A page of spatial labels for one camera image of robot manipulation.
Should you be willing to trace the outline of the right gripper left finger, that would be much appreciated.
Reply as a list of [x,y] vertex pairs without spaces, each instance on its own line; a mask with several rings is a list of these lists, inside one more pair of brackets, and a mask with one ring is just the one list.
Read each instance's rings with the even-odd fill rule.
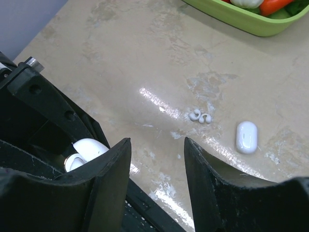
[[55,179],[0,167],[1,231],[120,231],[130,162],[131,141],[125,138]]

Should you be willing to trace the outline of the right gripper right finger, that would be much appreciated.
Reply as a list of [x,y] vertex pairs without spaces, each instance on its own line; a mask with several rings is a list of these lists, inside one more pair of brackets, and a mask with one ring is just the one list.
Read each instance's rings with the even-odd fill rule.
[[246,174],[185,138],[184,161],[197,232],[306,232],[309,179],[280,183]]

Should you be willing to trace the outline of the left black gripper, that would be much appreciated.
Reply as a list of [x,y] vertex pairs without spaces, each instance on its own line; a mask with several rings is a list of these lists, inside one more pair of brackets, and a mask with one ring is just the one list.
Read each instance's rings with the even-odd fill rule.
[[0,141],[2,168],[43,179],[55,179],[63,173],[34,155],[66,158],[76,152],[72,144],[83,138],[108,145],[100,124],[88,113],[33,67],[24,62],[15,64],[3,53],[0,137],[7,141]]

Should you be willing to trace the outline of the white gold-rimmed charging case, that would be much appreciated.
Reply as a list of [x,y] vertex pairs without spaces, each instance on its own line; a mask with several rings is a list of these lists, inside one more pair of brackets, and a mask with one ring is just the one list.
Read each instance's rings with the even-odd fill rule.
[[75,153],[69,155],[64,161],[65,172],[73,171],[84,164],[96,159],[103,155],[109,148],[101,142],[91,139],[84,138],[72,144],[75,149]]

